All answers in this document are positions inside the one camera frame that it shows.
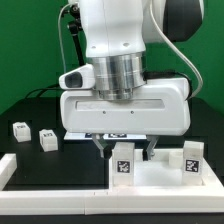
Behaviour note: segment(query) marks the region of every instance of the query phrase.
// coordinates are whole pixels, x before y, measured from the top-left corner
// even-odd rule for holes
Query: white cube
[[[18,142],[31,141],[30,128],[25,122],[14,123],[13,134]]]
[[[39,132],[40,144],[44,152],[58,150],[58,139],[52,130],[42,130]]]
[[[117,142],[113,150],[113,185],[134,184],[134,143]]]
[[[184,143],[183,177],[184,185],[202,185],[203,142]]]

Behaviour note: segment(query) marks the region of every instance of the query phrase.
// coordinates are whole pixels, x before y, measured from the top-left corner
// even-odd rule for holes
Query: green backdrop
[[[57,19],[60,7],[65,3],[66,0],[2,0],[0,113],[29,91],[56,83],[62,74]],[[223,0],[205,0],[202,27],[189,41],[176,45],[192,60],[203,76],[205,84],[198,97],[224,114],[223,8]],[[71,18],[63,19],[62,26],[66,27],[70,20]],[[66,28],[62,31],[67,66],[69,69],[75,68],[78,64],[71,36]],[[147,45],[147,67],[150,70],[173,68],[194,77],[165,44]]]

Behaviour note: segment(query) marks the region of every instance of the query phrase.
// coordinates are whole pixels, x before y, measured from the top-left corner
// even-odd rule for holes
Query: white tray
[[[2,191],[0,214],[224,212],[223,186],[206,161],[203,185],[182,186],[181,170],[168,166],[170,150],[156,149],[153,161],[136,161],[132,187],[113,187],[110,175],[108,190]],[[135,154],[140,158],[141,150]]]

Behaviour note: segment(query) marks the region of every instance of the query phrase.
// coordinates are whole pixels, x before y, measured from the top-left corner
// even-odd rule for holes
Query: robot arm
[[[202,22],[201,0],[152,3],[160,29],[172,41],[187,40]],[[145,134],[153,147],[157,136],[183,135],[190,126],[186,79],[143,77],[145,43],[161,41],[150,16],[151,0],[80,0],[78,4],[88,64],[60,77],[67,90],[61,97],[67,131],[93,133],[97,145],[97,134]],[[192,10],[194,19],[187,16]],[[103,157],[103,147],[99,148]]]

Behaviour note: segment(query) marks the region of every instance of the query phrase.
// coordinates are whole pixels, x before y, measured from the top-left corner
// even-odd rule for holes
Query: wire
[[[64,53],[64,46],[63,46],[63,40],[62,40],[62,34],[61,34],[61,17],[62,17],[62,14],[64,12],[64,10],[71,6],[72,4],[67,4],[65,5],[61,11],[60,11],[60,14],[58,16],[58,35],[59,35],[59,42],[60,42],[60,49],[61,49],[61,58],[62,58],[62,63],[63,63],[63,70],[64,70],[64,73],[66,73],[67,71],[67,68],[66,68],[66,62],[65,62],[65,53]]]
[[[45,92],[48,91],[48,89],[52,89],[52,88],[56,88],[56,87],[59,87],[60,85],[57,83],[57,84],[54,84],[54,85],[50,85],[48,87],[46,87],[45,89],[43,89],[40,93],[37,94],[37,98],[41,97]]]
[[[196,88],[196,90],[192,93],[191,97],[195,97],[202,89],[203,86],[203,79],[200,75],[200,72],[197,70],[197,68],[193,65],[193,63],[185,56],[183,55],[175,46],[174,44],[172,44],[172,42],[163,34],[162,30],[160,29],[160,27],[158,26],[155,17],[153,15],[153,9],[152,9],[152,1],[150,1],[150,15],[153,21],[153,24],[157,30],[157,32],[160,34],[160,36],[162,37],[162,39],[167,43],[167,45],[191,68],[191,70],[194,72],[194,74],[197,77],[198,80],[198,86]]]
[[[54,91],[63,91],[62,89],[59,89],[59,88],[41,88],[41,89],[35,89],[35,90],[32,90],[31,92],[29,92],[26,96],[25,96],[25,99],[27,99],[32,93],[34,92],[38,92],[38,91],[48,91],[48,90],[54,90]]]

